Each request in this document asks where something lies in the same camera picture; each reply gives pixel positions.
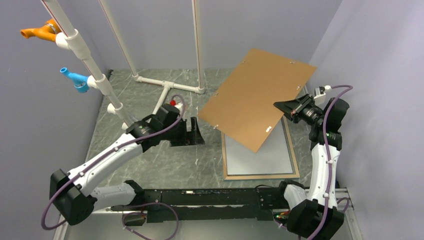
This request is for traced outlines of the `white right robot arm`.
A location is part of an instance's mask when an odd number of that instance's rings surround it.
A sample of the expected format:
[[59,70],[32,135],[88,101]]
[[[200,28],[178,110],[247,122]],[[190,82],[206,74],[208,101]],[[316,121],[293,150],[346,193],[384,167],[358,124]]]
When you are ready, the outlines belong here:
[[307,240],[329,240],[344,222],[344,213],[338,211],[335,188],[343,142],[339,129],[350,105],[333,97],[321,109],[308,94],[273,105],[291,122],[304,121],[311,127],[308,135],[312,156],[309,189],[285,180],[282,190],[275,194],[280,207],[289,207],[284,225],[289,232]]

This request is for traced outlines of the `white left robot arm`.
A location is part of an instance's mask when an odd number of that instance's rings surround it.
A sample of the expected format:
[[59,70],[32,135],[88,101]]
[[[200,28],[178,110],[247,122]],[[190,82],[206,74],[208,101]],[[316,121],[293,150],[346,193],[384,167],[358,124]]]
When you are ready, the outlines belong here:
[[74,226],[94,211],[118,205],[139,209],[145,203],[145,190],[135,181],[108,187],[98,185],[123,164],[162,141],[168,141],[171,147],[205,144],[198,119],[184,119],[183,115],[183,103],[165,103],[156,113],[135,121],[91,160],[69,171],[54,172],[49,198],[66,222]]

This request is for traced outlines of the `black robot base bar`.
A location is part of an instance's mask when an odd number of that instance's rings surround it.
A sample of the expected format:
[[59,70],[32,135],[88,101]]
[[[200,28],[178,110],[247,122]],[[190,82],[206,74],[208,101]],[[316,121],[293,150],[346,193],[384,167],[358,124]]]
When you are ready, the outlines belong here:
[[181,221],[272,221],[274,214],[288,211],[289,204],[278,187],[145,189],[143,199],[110,209],[143,211],[148,223],[162,223],[175,217]]

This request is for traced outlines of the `wooden frame backing board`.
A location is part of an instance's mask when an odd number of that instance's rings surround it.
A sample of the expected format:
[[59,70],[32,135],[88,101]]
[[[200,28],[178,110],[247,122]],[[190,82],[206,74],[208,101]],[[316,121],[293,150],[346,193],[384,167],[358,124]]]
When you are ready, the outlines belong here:
[[274,103],[295,99],[316,69],[252,48],[198,117],[256,153],[283,117]]

